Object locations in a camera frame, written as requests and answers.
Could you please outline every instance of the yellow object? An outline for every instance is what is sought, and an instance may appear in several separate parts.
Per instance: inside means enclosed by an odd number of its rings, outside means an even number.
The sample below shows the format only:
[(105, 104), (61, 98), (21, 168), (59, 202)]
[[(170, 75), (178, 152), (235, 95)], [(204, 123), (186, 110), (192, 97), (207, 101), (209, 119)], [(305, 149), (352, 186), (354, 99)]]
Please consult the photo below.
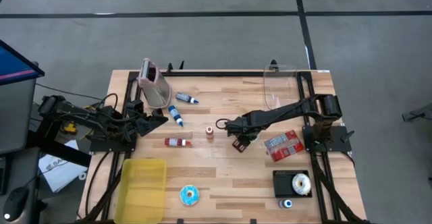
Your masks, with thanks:
[(166, 180), (165, 160), (125, 160), (114, 222), (159, 223), (163, 217)]
[(78, 132), (74, 122), (68, 123), (67, 126), (63, 127), (63, 130), (69, 134), (76, 134), (76, 132)]

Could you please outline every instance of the concrete floor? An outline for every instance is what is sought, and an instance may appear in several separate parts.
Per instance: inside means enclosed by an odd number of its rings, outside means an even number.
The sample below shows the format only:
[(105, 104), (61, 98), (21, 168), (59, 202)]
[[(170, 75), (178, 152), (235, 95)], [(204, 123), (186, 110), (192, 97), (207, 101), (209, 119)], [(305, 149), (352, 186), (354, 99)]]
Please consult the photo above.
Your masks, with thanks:
[[(303, 0), (306, 11), (431, 10), (432, 0)], [(296, 0), (2, 0), (0, 13), (291, 10)], [(431, 16), (307, 18), (318, 69), (330, 69), (352, 137), (369, 220), (432, 223), (431, 122), (401, 113), (432, 102)], [(46, 72), (39, 83), (103, 97), (113, 69), (308, 69), (298, 17), (0, 19), (0, 39)], [(40, 102), (50, 90), (36, 87)], [(68, 96), (77, 105), (92, 101)], [(72, 221), (82, 184), (48, 202), (44, 223)]]

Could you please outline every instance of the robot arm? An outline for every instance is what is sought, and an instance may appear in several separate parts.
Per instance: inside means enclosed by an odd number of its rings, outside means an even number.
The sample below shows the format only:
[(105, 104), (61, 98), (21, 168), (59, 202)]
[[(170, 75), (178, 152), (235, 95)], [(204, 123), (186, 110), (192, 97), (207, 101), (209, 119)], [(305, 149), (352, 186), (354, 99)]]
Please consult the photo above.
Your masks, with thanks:
[(163, 116), (161, 109), (156, 109), (152, 115), (147, 116), (141, 100), (126, 105), (128, 118), (123, 118), (123, 115), (112, 106), (96, 109), (81, 108), (71, 104), (62, 96), (44, 96), (38, 111), (44, 118), (53, 121), (74, 121), (102, 133), (87, 136), (90, 140), (110, 140), (119, 144), (133, 141), (136, 133), (144, 136), (168, 120)]
[[(235, 136), (237, 140), (232, 144), (239, 152), (243, 152), (261, 132), (272, 123), (277, 123), (299, 116), (309, 116), (315, 119), (315, 137), (323, 140), (330, 135), (331, 124), (342, 116), (339, 101), (331, 94), (316, 94), (302, 99), (297, 103), (282, 106), (270, 111), (255, 110), (246, 113), (235, 120), (219, 119), (216, 127), (225, 129), (228, 136)], [(225, 120), (225, 127), (217, 124)]]

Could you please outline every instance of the pink container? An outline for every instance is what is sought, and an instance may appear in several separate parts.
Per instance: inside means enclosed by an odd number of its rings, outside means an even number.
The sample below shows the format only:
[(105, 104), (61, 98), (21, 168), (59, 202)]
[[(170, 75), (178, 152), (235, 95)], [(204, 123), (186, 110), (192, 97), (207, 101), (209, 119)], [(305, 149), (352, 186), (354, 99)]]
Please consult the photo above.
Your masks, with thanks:
[(171, 100), (171, 87), (156, 64), (148, 58), (143, 61), (138, 85), (142, 88), (148, 107), (155, 109), (168, 106)]

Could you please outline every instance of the metal bracket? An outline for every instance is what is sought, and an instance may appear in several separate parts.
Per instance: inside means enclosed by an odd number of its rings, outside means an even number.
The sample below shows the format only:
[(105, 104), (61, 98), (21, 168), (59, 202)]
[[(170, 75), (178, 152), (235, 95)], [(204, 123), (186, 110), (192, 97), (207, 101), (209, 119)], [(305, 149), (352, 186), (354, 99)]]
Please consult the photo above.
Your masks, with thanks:
[(129, 152), (135, 151), (136, 148), (136, 139), (131, 142), (106, 140), (105, 135), (99, 131), (95, 132), (92, 136), (87, 136), (86, 138), (91, 141), (91, 152)]
[(279, 66), (277, 66), (276, 60), (272, 59), (270, 62), (269, 69), (274, 69), (275, 71), (279, 71)]
[(345, 126), (332, 126), (330, 128), (331, 139), (328, 141), (317, 141), (315, 139), (314, 127), (304, 126), (304, 146), (306, 150), (314, 148), (316, 152), (350, 152), (351, 143), (346, 138), (348, 131)]
[[(180, 67), (178, 69), (183, 69), (184, 67), (184, 61), (182, 61), (182, 63), (180, 64)], [(168, 69), (167, 69), (167, 74), (171, 74), (172, 70), (173, 70), (173, 64), (172, 63), (168, 63)]]
[(55, 141), (60, 127), (60, 121), (44, 118), (36, 132), (28, 131), (27, 147), (37, 146), (44, 153), (88, 167), (91, 160), (90, 155)]

